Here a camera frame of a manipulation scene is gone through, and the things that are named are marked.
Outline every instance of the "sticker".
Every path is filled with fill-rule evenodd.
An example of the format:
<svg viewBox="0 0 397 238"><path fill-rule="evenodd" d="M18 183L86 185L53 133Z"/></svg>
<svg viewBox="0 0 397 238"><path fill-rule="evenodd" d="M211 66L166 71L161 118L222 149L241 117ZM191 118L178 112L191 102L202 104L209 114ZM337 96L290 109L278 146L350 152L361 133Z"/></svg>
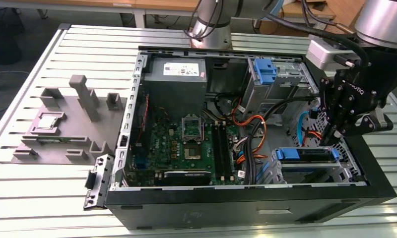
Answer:
<svg viewBox="0 0 397 238"><path fill-rule="evenodd" d="M198 76L197 63L165 63L163 75L167 76Z"/></svg>
<svg viewBox="0 0 397 238"><path fill-rule="evenodd" d="M131 6L131 4L126 4L126 3L113 3L113 6Z"/></svg>
<svg viewBox="0 0 397 238"><path fill-rule="evenodd" d="M245 108L241 105L237 106L237 109L239 112L242 112L242 113L245 112Z"/></svg>
<svg viewBox="0 0 397 238"><path fill-rule="evenodd" d="M245 178L245 172L242 170L238 170L238 175L237 175L238 178Z"/></svg>

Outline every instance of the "slotted aluminum plate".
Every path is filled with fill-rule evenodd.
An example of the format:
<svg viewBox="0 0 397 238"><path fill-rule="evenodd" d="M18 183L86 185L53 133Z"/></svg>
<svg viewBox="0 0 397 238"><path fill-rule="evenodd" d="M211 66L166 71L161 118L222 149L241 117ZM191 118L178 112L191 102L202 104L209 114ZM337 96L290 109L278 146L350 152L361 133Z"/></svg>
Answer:
<svg viewBox="0 0 397 238"><path fill-rule="evenodd" d="M306 38L233 34L234 50L305 54ZM0 121L0 237L99 237L149 235L169 237L397 237L397 198L359 208L323 224L127 231L110 211L82 211L85 178L90 166L14 165L14 146L37 114L42 87L62 87L71 74L86 76L97 95L127 95L137 46L189 47L177 30L73 25L58 30ZM394 129L365 135L370 150L397 192L397 100L389 98L385 112Z"/></svg>

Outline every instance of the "open computer tower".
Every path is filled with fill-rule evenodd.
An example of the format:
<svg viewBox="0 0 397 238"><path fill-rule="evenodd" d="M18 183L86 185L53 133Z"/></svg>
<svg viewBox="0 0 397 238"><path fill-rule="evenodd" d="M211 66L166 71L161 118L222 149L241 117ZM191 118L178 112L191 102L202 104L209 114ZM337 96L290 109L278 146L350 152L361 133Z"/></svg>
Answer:
<svg viewBox="0 0 397 238"><path fill-rule="evenodd" d="M282 105L253 134L241 124L315 96L322 75L301 55L139 48L114 154L97 158L83 209L107 208L129 229L181 229L321 223L394 198L361 136L318 146L317 98Z"/></svg>

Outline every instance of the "ram slot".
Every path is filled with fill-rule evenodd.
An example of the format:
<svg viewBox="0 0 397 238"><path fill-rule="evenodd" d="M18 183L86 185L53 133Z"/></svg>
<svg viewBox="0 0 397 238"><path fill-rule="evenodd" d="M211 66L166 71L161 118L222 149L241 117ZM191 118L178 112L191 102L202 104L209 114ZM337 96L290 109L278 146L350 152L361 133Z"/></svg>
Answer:
<svg viewBox="0 0 397 238"><path fill-rule="evenodd" d="M214 157L214 175L215 178L219 179L223 173L223 164L222 164L222 150L219 147L218 140L218 125L211 126L211 141L213 141L213 157Z"/></svg>
<svg viewBox="0 0 397 238"><path fill-rule="evenodd" d="M218 145L219 145L219 153L223 164L223 176L225 179L229 179L230 172L230 157L229 157L229 148L227 148L227 135L226 128L223 126L218 127Z"/></svg>

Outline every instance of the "motherboard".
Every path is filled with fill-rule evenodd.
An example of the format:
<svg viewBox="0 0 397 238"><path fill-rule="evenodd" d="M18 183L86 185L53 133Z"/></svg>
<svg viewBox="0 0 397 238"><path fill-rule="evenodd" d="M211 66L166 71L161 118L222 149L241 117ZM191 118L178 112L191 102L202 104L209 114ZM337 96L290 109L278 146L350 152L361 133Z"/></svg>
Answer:
<svg viewBox="0 0 397 238"><path fill-rule="evenodd" d="M166 185L158 183L163 173L171 173L174 177L190 174L191 177L209 176L207 185L241 184L229 150L237 136L234 125L206 123L202 117L185 117L182 122L175 123L154 123L149 152L146 156L134 156L135 170L129 172L127 185Z"/></svg>

